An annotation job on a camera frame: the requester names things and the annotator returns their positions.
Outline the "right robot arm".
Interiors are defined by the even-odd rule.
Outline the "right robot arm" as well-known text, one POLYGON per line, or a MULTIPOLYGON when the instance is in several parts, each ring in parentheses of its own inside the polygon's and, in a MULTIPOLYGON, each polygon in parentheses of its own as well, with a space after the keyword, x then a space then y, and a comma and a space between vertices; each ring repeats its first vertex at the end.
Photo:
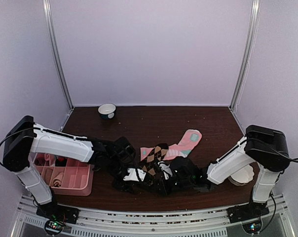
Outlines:
POLYGON ((232 149, 204 168, 197 167, 188 158, 176 157, 155 181, 155 190, 164 196, 188 188, 209 192, 254 162, 260 165, 260 172, 252 189, 251 202, 244 207, 244 214, 254 218, 263 210, 263 203, 267 202, 279 175, 290 163, 298 163, 298 158, 289 156, 285 134, 279 130, 248 126, 232 149))

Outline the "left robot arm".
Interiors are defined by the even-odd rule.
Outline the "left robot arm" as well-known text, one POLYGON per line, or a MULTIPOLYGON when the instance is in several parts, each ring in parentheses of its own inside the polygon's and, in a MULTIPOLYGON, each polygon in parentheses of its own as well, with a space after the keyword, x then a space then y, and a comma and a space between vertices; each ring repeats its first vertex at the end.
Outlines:
POLYGON ((108 141, 46 128, 23 117, 0 142, 0 165, 14 173, 51 219, 62 215, 55 195, 88 196, 93 168, 104 168, 125 192, 151 175, 134 164, 135 150, 125 137, 108 141))

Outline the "brown beige argyle sock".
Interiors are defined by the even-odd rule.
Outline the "brown beige argyle sock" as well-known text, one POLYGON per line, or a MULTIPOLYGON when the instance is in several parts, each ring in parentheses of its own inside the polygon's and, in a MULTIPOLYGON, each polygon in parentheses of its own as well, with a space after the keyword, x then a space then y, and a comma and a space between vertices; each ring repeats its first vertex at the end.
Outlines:
POLYGON ((160 143, 153 148, 140 148, 139 168, 151 175, 153 164, 163 161, 168 150, 169 146, 166 143, 160 143))

